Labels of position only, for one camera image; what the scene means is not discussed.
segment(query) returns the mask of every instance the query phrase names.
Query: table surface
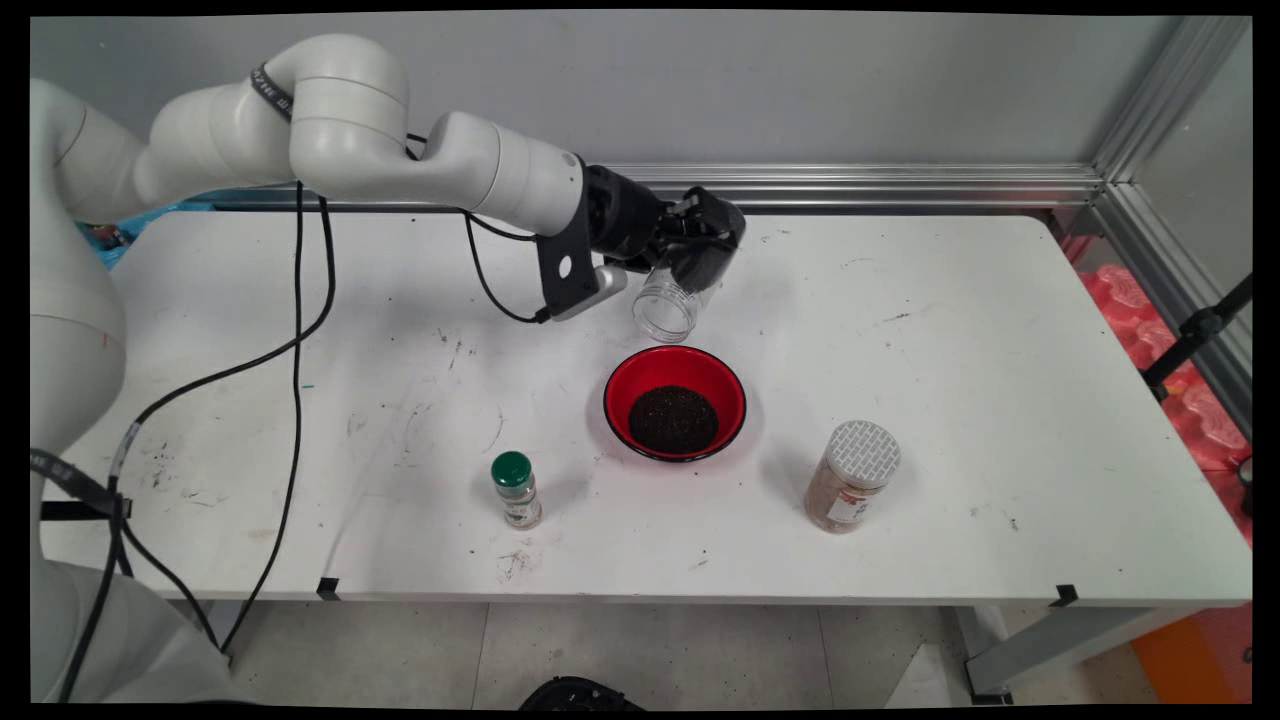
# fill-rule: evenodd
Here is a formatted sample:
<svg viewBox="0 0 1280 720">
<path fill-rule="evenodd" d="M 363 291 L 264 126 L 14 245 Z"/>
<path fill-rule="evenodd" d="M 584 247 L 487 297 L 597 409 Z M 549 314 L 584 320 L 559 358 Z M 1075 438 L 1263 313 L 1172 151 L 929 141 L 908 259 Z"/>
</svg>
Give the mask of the table surface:
<svg viewBox="0 0 1280 720">
<path fill-rule="evenodd" d="M 105 477 L 132 418 L 293 328 L 292 214 L 174 213 L 114 272 L 120 397 L 68 457 Z M 746 424 L 692 464 L 609 432 L 604 382 L 653 345 L 620 297 L 522 325 L 485 299 L 457 215 L 333 217 L 338 292 L 302 355 L 303 446 L 266 598 L 1235 605 L 1252 553 L 1047 229 L 1020 217 L 762 217 L 689 343 L 732 366 Z M 486 277 L 539 307 L 529 243 L 477 229 Z M 325 292 L 307 217 L 305 316 Z M 137 534 L 205 598 L 246 597 L 280 519 L 291 361 L 143 428 L 122 478 Z M 831 430 L 887 428 L 902 464 L 863 527 L 801 495 Z M 527 454 L 545 507 L 509 529 L 488 479 Z M 50 488 L 47 497 L 59 497 Z M 46 523 L 100 566 L 101 523 Z M 138 578 L 173 588 L 141 560 Z"/>
</svg>

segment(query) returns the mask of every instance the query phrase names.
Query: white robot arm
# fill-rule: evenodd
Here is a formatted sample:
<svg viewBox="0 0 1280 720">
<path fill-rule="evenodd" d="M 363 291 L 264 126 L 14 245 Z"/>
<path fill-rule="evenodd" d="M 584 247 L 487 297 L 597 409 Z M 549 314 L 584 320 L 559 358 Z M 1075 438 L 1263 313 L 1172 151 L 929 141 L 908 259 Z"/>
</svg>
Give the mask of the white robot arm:
<svg viewBox="0 0 1280 720">
<path fill-rule="evenodd" d="M 399 63 L 348 35 L 305 40 L 241 82 L 177 97 L 147 145 L 32 79 L 31 447 L 63 452 L 124 377 L 124 311 L 73 219 L 111 223 L 210 190 L 293 178 L 329 199 L 451 205 L 538 236 L 554 319 L 616 293 L 625 270 L 646 272 L 668 246 L 686 260 L 718 254 L 718 278 L 732 255 L 726 241 L 736 247 L 741 236 L 741 213 L 701 188 L 678 206 L 659 202 L 604 168 L 466 113 L 442 117 L 412 160 L 408 102 Z M 591 250 L 608 265 L 593 269 Z M 573 260 L 567 278 L 554 270 L 563 255 Z M 709 282 L 704 270 L 698 282 Z M 29 480 L 31 697 L 44 701 L 64 684 L 101 570 L 44 557 L 44 477 Z M 72 700 L 239 697 L 216 648 L 145 587 L 115 579 Z"/>
</svg>

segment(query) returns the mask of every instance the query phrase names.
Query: jar label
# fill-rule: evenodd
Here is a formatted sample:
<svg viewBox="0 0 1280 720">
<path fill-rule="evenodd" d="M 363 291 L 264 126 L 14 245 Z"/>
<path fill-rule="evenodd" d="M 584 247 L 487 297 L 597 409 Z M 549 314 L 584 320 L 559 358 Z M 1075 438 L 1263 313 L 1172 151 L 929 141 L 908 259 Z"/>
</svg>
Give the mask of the jar label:
<svg viewBox="0 0 1280 720">
<path fill-rule="evenodd" d="M 508 505 L 507 521 L 516 527 L 525 525 L 536 521 L 541 512 L 543 505 L 536 500 L 524 505 Z"/>
<path fill-rule="evenodd" d="M 831 510 L 827 511 L 827 519 L 837 523 L 852 523 L 861 516 L 863 511 L 865 511 L 867 506 L 870 503 L 872 498 L 858 496 L 842 489 L 831 503 Z"/>
</svg>

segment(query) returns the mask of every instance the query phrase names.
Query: brown spice jar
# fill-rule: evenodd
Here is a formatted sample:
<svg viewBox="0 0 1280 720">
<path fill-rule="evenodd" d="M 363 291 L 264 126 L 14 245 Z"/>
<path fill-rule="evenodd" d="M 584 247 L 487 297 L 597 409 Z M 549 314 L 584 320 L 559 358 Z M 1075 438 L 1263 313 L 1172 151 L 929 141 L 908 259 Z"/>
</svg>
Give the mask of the brown spice jar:
<svg viewBox="0 0 1280 720">
<path fill-rule="evenodd" d="M 872 437 L 870 442 L 865 439 L 868 436 Z M 884 438 L 892 445 L 876 447 L 876 443 L 884 443 Z M 883 455 L 886 450 L 891 451 L 890 456 Z M 870 471 L 863 478 L 860 473 L 852 470 L 868 468 L 867 454 L 873 456 L 879 454 L 884 459 L 873 460 Z M 845 464 L 845 473 L 832 468 L 833 457 Z M 840 425 L 832 433 L 827 451 L 818 460 L 818 468 L 814 470 L 813 479 L 809 480 L 809 489 L 804 495 L 805 514 L 815 525 L 828 533 L 852 532 L 863 520 L 872 497 L 879 495 L 888 486 L 888 477 L 897 468 L 897 443 L 883 428 L 865 421 Z M 851 480 L 877 487 L 859 487 Z"/>
</svg>

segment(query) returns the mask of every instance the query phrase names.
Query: red bowl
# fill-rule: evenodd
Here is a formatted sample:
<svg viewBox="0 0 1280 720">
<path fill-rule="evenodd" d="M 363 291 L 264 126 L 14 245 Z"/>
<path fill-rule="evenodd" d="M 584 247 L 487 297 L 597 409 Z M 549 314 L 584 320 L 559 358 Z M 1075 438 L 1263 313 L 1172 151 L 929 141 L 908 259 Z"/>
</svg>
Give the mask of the red bowl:
<svg viewBox="0 0 1280 720">
<path fill-rule="evenodd" d="M 649 450 L 631 438 L 631 406 L 641 395 L 663 386 L 691 389 L 712 404 L 719 430 L 710 446 L 687 455 Z M 733 442 L 746 419 L 746 393 L 742 383 L 710 352 L 682 345 L 663 345 L 641 350 L 622 361 L 604 386 L 604 418 L 618 439 L 640 455 L 667 462 L 690 462 L 716 455 Z"/>
</svg>

